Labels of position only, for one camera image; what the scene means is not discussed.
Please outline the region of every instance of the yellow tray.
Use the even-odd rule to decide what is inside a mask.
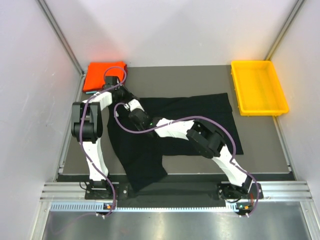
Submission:
[[[289,112],[271,61],[232,61],[231,74],[242,116],[279,116]]]

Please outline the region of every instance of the orange cloth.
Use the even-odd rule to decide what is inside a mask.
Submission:
[[[123,61],[118,62],[91,62],[88,67],[88,72],[85,77],[83,92],[99,91],[105,84],[105,71],[113,66],[123,68],[127,72],[127,65]],[[117,76],[121,82],[125,74],[119,68],[112,68],[106,74],[106,76]]]

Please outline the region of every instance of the white wall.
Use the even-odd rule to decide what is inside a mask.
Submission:
[[[80,76],[35,0],[0,3],[0,239],[27,239]]]
[[[298,177],[320,212],[320,1],[308,0],[272,61],[289,104],[280,124]]]
[[[296,0],[47,0],[82,68],[263,59]]]

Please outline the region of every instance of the gray table surface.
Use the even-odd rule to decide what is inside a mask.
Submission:
[[[228,93],[244,155],[237,162],[252,173],[288,173],[286,159],[271,116],[241,116],[229,65],[130,67],[126,87],[137,97],[191,97]],[[88,98],[82,94],[81,99]],[[104,131],[101,147],[111,174],[125,171],[111,146],[107,123],[109,110],[102,113]],[[169,174],[217,174],[221,169],[202,156],[164,156]],[[75,138],[71,138],[63,174],[88,174],[86,159]]]
[[[299,202],[259,202],[249,219],[218,212],[115,212],[67,226],[83,214],[50,212],[43,240],[311,240]]]

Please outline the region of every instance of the cable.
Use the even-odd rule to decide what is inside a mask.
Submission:
[[[81,186],[81,182],[79,182],[79,186],[80,186],[81,189],[87,191],[87,189],[85,189],[83,186]]]
[[[247,176],[249,176],[252,181],[254,182],[255,184],[255,187],[256,187],[256,190],[257,190],[257,196],[256,196],[256,200],[255,200],[255,204],[253,206],[253,209],[250,213],[248,213],[248,217],[251,216],[251,214],[255,211],[255,209],[257,208],[257,205],[258,205],[258,201],[259,201],[259,193],[260,193],[260,189],[259,189],[259,185],[258,185],[258,182],[257,180],[255,179],[255,177],[249,173],[248,171],[242,169],[241,167],[237,166],[233,161],[233,159],[235,159],[235,156],[236,156],[236,143],[234,141],[234,139],[232,138],[232,136],[230,135],[230,133],[223,127],[221,126],[219,123],[217,123],[216,121],[213,121],[207,117],[204,117],[204,116],[187,116],[187,117],[183,117],[183,118],[180,118],[178,120],[173,120],[172,122],[169,122],[169,123],[166,123],[166,124],[163,124],[163,125],[160,125],[160,126],[156,126],[156,127],[153,127],[153,128],[150,128],[150,129],[147,129],[147,130],[142,130],[142,131],[133,131],[133,130],[130,130],[130,129],[127,129],[125,128],[119,121],[118,117],[117,117],[117,107],[120,106],[120,105],[125,105],[123,102],[119,102],[117,103],[115,106],[114,106],[114,109],[113,109],[113,115],[114,115],[114,118],[115,118],[115,121],[117,122],[117,124],[123,129],[125,130],[126,132],[128,133],[131,133],[131,134],[144,134],[144,133],[148,133],[148,132],[151,132],[155,129],[159,129],[159,128],[163,128],[165,126],[168,126],[168,125],[171,125],[171,124],[174,124],[174,123],[177,123],[177,122],[181,122],[181,121],[186,121],[186,120],[195,120],[195,119],[202,119],[202,120],[205,120],[205,121],[208,121],[209,123],[212,123],[213,125],[217,126],[218,128],[220,128],[226,135],[227,137],[230,139],[231,143],[232,143],[232,157],[229,161],[230,164],[232,164],[233,166],[235,166],[238,170],[240,170],[242,173],[246,174]]]
[[[127,72],[122,67],[119,67],[119,66],[112,66],[112,67],[109,67],[107,70],[105,70],[105,72],[103,74],[103,79],[105,79],[105,76],[106,76],[107,72],[109,70],[111,70],[111,69],[120,69],[120,70],[122,70],[123,74],[124,74],[123,80],[121,82],[119,82],[117,85],[112,86],[112,87],[110,87],[108,89],[102,90],[100,92],[97,92],[96,94],[94,94],[91,97],[89,97],[89,99],[86,101],[86,103],[84,105],[84,108],[83,108],[83,114],[82,114],[82,119],[81,119],[81,123],[80,123],[80,133],[79,133],[79,143],[80,143],[80,146],[81,146],[81,149],[82,149],[84,155],[89,160],[89,162],[92,164],[93,168],[98,173],[100,173],[103,178],[105,178],[105,180],[108,182],[108,184],[111,186],[111,189],[112,189],[112,195],[113,195],[112,206],[111,206],[110,211],[105,215],[106,217],[108,217],[112,213],[112,211],[116,208],[116,190],[115,190],[115,187],[113,186],[112,182],[109,180],[109,178],[102,171],[100,171],[99,168],[97,168],[97,166],[94,164],[94,162],[92,161],[90,156],[86,153],[86,151],[84,149],[84,142],[83,142],[82,133],[83,133],[84,122],[85,122],[86,113],[87,113],[87,109],[88,109],[88,105],[89,105],[90,101],[93,100],[95,97],[97,97],[97,95],[103,94],[103,93],[108,92],[108,91],[110,91],[112,89],[115,89],[115,88],[119,87],[121,84],[123,84],[126,81]]]
[[[234,200],[234,201],[229,201],[229,200],[225,197],[223,191],[220,192],[220,194],[221,194],[222,199],[225,200],[227,203],[230,203],[230,204],[235,204],[235,203],[239,202],[239,201],[242,199],[242,196],[241,196],[241,197],[239,197],[238,199],[236,199],[236,200]]]
[[[250,204],[251,204],[251,206],[254,205],[254,201],[255,201],[254,195],[252,193],[250,193]]]
[[[78,217],[76,217],[75,219],[71,220],[70,222],[68,222],[63,228],[61,228],[59,231],[54,231],[54,224],[53,224],[53,215],[51,215],[50,217],[50,231],[51,233],[56,236],[56,235],[59,235],[61,234],[63,231],[65,231],[68,227],[70,227],[71,225],[73,225],[76,221],[78,221],[79,219],[82,219],[83,217],[86,217],[86,216],[96,216],[96,213],[95,212],[87,212],[87,213],[84,213]]]

